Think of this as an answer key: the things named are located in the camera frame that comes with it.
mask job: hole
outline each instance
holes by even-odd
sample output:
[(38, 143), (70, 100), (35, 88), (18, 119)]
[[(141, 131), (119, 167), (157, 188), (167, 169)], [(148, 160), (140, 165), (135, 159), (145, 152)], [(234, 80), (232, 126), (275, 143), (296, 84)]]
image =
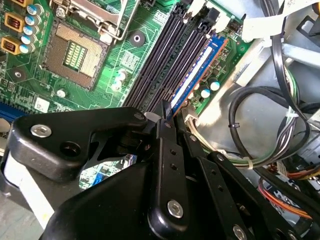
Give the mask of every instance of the hole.
[(303, 26), (301, 27), (306, 33), (309, 33), (312, 27), (314, 26), (314, 23), (311, 21), (305, 21)]
[(134, 39), (134, 41), (135, 41), (136, 43), (140, 42), (140, 40), (141, 40), (141, 38), (140, 38), (139, 35), (135, 35), (133, 39)]
[(275, 233), (276, 233), (279, 240), (286, 240), (287, 239), (286, 235), (280, 229), (277, 229), (275, 231)]
[(170, 149), (170, 153), (172, 154), (172, 155), (177, 155), (177, 153), (175, 152), (175, 151), (173, 151), (172, 149)]
[(174, 165), (173, 163), (170, 164), (170, 168), (171, 168), (172, 170), (174, 170), (174, 171), (177, 171), (177, 170), (178, 170), (177, 166)]
[(67, 157), (76, 157), (80, 154), (81, 148), (72, 141), (66, 141), (60, 145), (60, 151)]

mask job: capacitor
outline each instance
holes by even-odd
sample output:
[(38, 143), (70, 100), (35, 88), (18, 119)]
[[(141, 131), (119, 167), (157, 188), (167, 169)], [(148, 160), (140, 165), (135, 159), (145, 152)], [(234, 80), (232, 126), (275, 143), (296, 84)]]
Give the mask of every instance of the capacitor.
[(220, 82), (218, 81), (218, 79), (216, 77), (211, 77), (208, 79), (208, 84), (210, 86), (210, 89), (212, 91), (218, 91), (220, 88)]
[(118, 92), (122, 87), (122, 82), (119, 80), (114, 81), (114, 83), (111, 85), (111, 89), (114, 92)]
[(118, 71), (118, 76), (115, 77), (115, 81), (120, 81), (122, 84), (127, 78), (127, 71), (125, 69), (120, 69)]
[(200, 84), (199, 84), (199, 83), (197, 83), (197, 85), (195, 85), (195, 87), (194, 87), (194, 90), (198, 90), (198, 89), (199, 89), (199, 87), (200, 87)]
[(188, 96), (188, 99), (192, 99), (193, 97), (195, 96), (194, 92), (192, 91), (189, 96)]
[(207, 99), (208, 97), (210, 97), (210, 90), (208, 89), (207, 86), (205, 85), (200, 86), (199, 91), (202, 98)]
[(34, 26), (34, 25), (39, 25), (41, 23), (41, 18), (38, 15), (32, 16), (32, 15), (27, 15), (24, 18), (25, 23), (28, 24), (29, 26)]
[(40, 4), (30, 4), (30, 5), (26, 6), (26, 11), (30, 15), (41, 16), (44, 13), (44, 8)]
[(26, 25), (23, 27), (23, 32), (24, 34), (30, 36), (32, 34), (36, 35), (39, 33), (39, 28), (37, 26), (29, 26), (29, 25)]
[(56, 95), (59, 97), (59, 98), (65, 98), (66, 96), (67, 96), (67, 93), (66, 93), (66, 91), (63, 89), (63, 88), (61, 88), (61, 89), (59, 89), (58, 91), (56, 91)]
[(32, 53), (34, 50), (36, 50), (36, 47), (35, 45), (33, 44), (21, 44), (19, 46), (19, 49), (20, 49), (20, 52), (23, 53), (23, 54), (29, 54), (29, 53)]
[(36, 41), (37, 41), (37, 37), (35, 35), (26, 35), (26, 34), (23, 34), (21, 36), (21, 42), (23, 42), (24, 44), (34, 44)]

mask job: black mounting arm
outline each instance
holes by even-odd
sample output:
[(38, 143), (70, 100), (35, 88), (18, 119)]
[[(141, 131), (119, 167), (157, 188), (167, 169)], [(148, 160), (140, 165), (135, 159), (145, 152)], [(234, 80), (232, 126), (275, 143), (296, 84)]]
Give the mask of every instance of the black mounting arm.
[[(41, 240), (301, 239), (228, 159), (205, 155), (181, 113), (158, 110), (153, 121), (132, 107), (19, 118), (0, 190), (32, 209)], [(80, 190), (83, 169), (126, 154), (137, 163)]]

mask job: black ram slot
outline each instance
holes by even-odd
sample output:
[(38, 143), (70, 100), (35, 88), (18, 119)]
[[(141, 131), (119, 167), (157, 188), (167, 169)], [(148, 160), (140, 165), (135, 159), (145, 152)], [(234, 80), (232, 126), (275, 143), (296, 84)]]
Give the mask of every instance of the black ram slot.
[(152, 101), (146, 108), (147, 112), (152, 112), (156, 108), (158, 102), (162, 99), (167, 101), (171, 100), (176, 87), (187, 74), (199, 52), (203, 48), (207, 40), (205, 35), (206, 33), (200, 29), (192, 32), (171, 66), (169, 72), (166, 74), (162, 86), (158, 89)]
[(143, 65), (142, 70), (140, 71), (138, 77), (136, 78), (133, 87), (130, 90), (129, 95), (124, 101), (123, 106), (134, 107), (135, 102), (138, 100), (138, 97), (141, 94), (141, 90), (145, 89), (145, 85), (148, 85), (152, 79), (146, 79), (143, 81), (145, 76), (148, 76), (150, 71), (154, 68), (155, 62), (159, 58), (160, 49), (163, 49), (166, 43), (168, 42), (170, 36), (172, 35), (173, 30), (179, 23), (181, 15), (186, 11), (186, 8), (183, 4), (177, 4), (174, 11), (170, 14), (158, 40), (156, 41), (149, 57), (147, 58), (145, 64)]
[(199, 55), (199, 53), (202, 51), (202, 49), (203, 49), (203, 47), (204, 47), (204, 45), (205, 45), (205, 43), (206, 43), (206, 41), (207, 41), (208, 39), (206, 38), (206, 37), (202, 37), (201, 38), (201, 40), (199, 41), (199, 44), (197, 45), (197, 47), (196, 47), (196, 51), (194, 51), (194, 53), (197, 53), (197, 54), (195, 54), (195, 55), (193, 55), (194, 56), (194, 58), (189, 58), (188, 59), (188, 63), (187, 63), (187, 65), (188, 65), (188, 68), (187, 68), (187, 70), (185, 71), (185, 72), (182, 72), (176, 79), (178, 80), (178, 81), (171, 81), (171, 83), (170, 83), (170, 87), (168, 88), (168, 90), (166, 91), (166, 95), (165, 95), (165, 97), (163, 98), (163, 99), (166, 99), (167, 101), (170, 101), (171, 100), (171, 98), (172, 98), (172, 96), (173, 96), (173, 94), (178, 90), (178, 87), (179, 87), (179, 85), (180, 85), (180, 82), (181, 82), (181, 80), (187, 75), (187, 73), (189, 72), (189, 70), (190, 70), (190, 68), (192, 67), (192, 65), (194, 64), (194, 62), (195, 62), (195, 59), (197, 58), (197, 56)]
[(144, 102), (148, 92), (155, 84), (158, 75), (170, 60), (170, 56), (172, 55), (177, 43), (180, 41), (186, 26), (186, 24), (183, 24), (182, 19), (177, 19), (177, 23), (173, 29), (173, 32), (168, 36), (165, 45), (162, 49), (160, 48), (158, 50), (157, 55), (152, 60), (151, 66), (153, 67), (150, 67), (149, 71), (141, 79), (141, 81), (145, 84), (143, 88), (139, 90), (137, 98), (132, 105), (133, 107), (138, 108), (140, 107), (141, 103)]

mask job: orange wire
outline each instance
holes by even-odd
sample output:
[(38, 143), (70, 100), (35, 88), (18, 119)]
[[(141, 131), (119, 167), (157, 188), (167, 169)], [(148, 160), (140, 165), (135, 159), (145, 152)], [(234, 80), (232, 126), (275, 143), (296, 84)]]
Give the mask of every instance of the orange wire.
[(303, 218), (307, 218), (307, 219), (312, 219), (305, 211), (298, 209), (296, 207), (292, 207), (290, 205), (284, 204), (281, 201), (279, 201), (276, 197), (274, 197), (273, 195), (271, 195), (268, 191), (262, 189), (261, 187), (259, 187), (260, 192), (262, 193), (262, 195), (267, 198), (270, 202), (274, 203), (275, 205), (286, 209), (288, 212), (291, 212), (293, 214), (299, 215)]

